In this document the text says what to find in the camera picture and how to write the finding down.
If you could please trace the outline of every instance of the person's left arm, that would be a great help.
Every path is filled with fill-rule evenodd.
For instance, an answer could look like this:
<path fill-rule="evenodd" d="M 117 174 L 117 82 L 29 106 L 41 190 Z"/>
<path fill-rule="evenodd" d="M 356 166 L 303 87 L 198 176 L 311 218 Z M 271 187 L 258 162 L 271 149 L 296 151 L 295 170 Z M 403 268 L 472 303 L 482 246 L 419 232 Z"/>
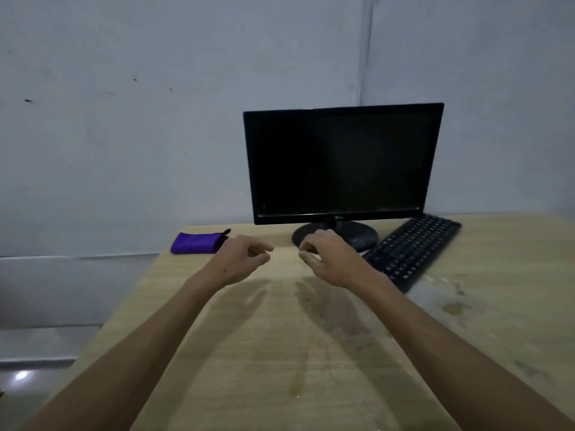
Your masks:
<path fill-rule="evenodd" d="M 260 239 L 227 239 L 165 305 L 52 398 L 21 430 L 128 430 L 208 300 L 269 261 Z"/>

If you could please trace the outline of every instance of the purple pouch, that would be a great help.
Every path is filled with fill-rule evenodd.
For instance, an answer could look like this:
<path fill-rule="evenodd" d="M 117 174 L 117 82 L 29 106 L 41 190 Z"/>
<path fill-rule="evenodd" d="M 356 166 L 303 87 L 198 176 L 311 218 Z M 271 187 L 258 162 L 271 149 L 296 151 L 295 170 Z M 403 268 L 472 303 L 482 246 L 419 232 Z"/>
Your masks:
<path fill-rule="evenodd" d="M 215 254 L 228 238 L 227 234 L 230 231 L 232 230 L 228 228 L 223 233 L 180 233 L 170 251 L 172 254 Z"/>

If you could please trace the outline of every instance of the keyboard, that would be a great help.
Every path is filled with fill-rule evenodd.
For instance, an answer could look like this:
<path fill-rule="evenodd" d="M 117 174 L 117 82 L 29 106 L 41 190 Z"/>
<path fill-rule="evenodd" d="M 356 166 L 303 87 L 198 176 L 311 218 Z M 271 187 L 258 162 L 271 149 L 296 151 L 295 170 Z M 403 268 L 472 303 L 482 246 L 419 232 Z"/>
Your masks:
<path fill-rule="evenodd" d="M 412 218 L 364 254 L 406 293 L 460 230 L 461 224 L 432 215 Z"/>

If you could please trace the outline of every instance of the desk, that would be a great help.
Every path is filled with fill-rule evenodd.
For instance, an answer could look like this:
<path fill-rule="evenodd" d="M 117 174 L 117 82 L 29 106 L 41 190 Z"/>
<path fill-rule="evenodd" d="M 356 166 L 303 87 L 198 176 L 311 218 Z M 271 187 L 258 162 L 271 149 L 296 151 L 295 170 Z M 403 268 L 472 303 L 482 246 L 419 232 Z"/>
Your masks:
<path fill-rule="evenodd" d="M 461 232 L 410 298 L 575 417 L 575 227 L 550 215 L 453 218 Z M 366 223 L 384 237 L 402 220 Z M 457 429 L 369 309 L 299 260 L 298 224 L 184 231 L 228 227 L 274 244 L 271 261 L 212 298 L 132 429 Z M 68 380 L 209 258 L 162 252 Z"/>

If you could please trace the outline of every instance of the monitor stand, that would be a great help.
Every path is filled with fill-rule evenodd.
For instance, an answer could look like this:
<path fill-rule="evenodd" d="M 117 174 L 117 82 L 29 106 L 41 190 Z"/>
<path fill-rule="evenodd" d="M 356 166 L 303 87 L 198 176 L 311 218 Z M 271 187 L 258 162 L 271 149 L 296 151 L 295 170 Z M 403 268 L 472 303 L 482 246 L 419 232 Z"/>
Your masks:
<path fill-rule="evenodd" d="M 338 233 L 357 252 L 370 249 L 379 239 L 377 231 L 369 225 L 354 221 L 328 221 L 314 222 L 299 227 L 291 236 L 291 241 L 295 246 L 299 246 L 308 234 L 327 229 L 332 229 Z"/>

